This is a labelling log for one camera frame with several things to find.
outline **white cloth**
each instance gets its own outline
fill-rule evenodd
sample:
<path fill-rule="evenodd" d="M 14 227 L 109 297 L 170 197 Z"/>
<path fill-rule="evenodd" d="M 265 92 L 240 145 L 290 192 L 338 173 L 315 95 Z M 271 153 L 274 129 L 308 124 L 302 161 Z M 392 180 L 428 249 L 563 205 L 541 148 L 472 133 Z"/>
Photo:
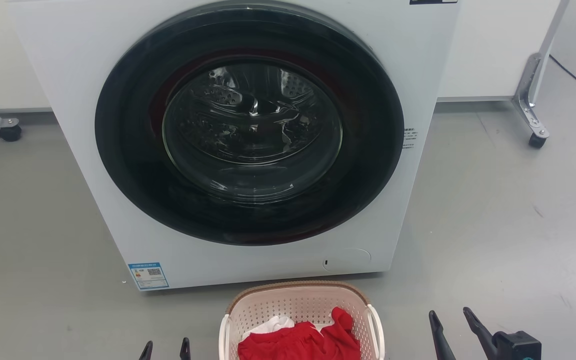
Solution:
<path fill-rule="evenodd" d="M 243 337 L 241 338 L 241 341 L 246 340 L 247 337 L 249 337 L 250 334 L 267 334 L 267 333 L 274 333 L 275 331 L 278 331 L 279 329 L 283 329 L 283 328 L 294 328 L 295 327 L 295 322 L 290 319 L 290 317 L 288 316 L 273 316 L 270 318 L 270 320 L 264 322 L 263 324 L 257 326 L 256 328 L 253 328 L 249 331 L 244 332 Z"/>

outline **clothes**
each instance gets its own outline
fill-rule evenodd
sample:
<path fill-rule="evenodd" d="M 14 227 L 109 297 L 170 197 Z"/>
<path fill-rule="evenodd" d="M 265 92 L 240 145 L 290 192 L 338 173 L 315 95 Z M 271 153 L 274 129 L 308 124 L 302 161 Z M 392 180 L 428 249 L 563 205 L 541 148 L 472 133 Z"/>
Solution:
<path fill-rule="evenodd" d="M 270 320 L 264 322 L 263 324 L 257 326 L 256 328 L 253 328 L 252 330 L 244 332 L 244 335 L 241 339 L 246 340 L 246 338 L 249 337 L 249 335 L 251 333 L 253 333 L 253 334 L 267 334 L 267 333 L 272 333 L 274 331 L 278 331 L 279 329 L 294 328 L 294 327 L 295 327 L 295 322 L 290 317 L 288 317 L 288 316 L 282 316 L 282 317 L 273 316 L 270 318 Z"/>
<path fill-rule="evenodd" d="M 309 322 L 270 333 L 251 333 L 239 343 L 240 360 L 360 360 L 359 340 L 352 334 L 353 318 L 332 310 L 334 324 L 321 333 Z"/>

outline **washing machine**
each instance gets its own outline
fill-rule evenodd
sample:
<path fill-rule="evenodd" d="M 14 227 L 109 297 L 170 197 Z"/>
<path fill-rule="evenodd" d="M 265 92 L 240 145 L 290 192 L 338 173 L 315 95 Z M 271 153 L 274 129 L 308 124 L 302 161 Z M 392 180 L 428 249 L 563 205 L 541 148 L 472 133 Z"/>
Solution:
<path fill-rule="evenodd" d="M 390 269 L 460 3 L 7 7 L 138 289 Z"/>

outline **red clothing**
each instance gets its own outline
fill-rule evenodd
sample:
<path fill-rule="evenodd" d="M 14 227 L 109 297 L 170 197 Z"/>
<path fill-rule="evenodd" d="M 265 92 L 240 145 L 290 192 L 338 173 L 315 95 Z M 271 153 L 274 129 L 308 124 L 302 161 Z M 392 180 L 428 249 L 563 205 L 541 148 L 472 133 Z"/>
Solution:
<path fill-rule="evenodd" d="M 240 360 L 360 360 L 359 340 L 352 334 L 353 317 L 332 310 L 334 324 L 321 333 L 310 322 L 271 333 L 251 333 L 238 345 Z"/>

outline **basket rim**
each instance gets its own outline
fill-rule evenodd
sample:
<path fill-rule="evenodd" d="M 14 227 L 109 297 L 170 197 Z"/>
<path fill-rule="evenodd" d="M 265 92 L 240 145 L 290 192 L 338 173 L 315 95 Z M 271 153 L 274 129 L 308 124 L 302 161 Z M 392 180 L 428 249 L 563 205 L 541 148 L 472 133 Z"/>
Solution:
<path fill-rule="evenodd" d="M 228 305 L 226 309 L 226 314 L 230 315 L 235 308 L 235 305 L 242 300 L 244 297 L 249 296 L 258 292 L 265 292 L 267 290 L 275 289 L 288 289 L 288 288 L 302 288 L 302 287 L 334 287 L 350 290 L 357 294 L 364 304 L 370 305 L 370 300 L 368 297 L 354 285 L 350 285 L 343 281 L 331 281 L 331 280 L 302 280 L 302 281 L 285 281 L 285 282 L 275 282 L 272 284 L 260 285 L 255 287 L 249 287 L 244 291 L 240 292 L 235 296 L 234 300 Z"/>

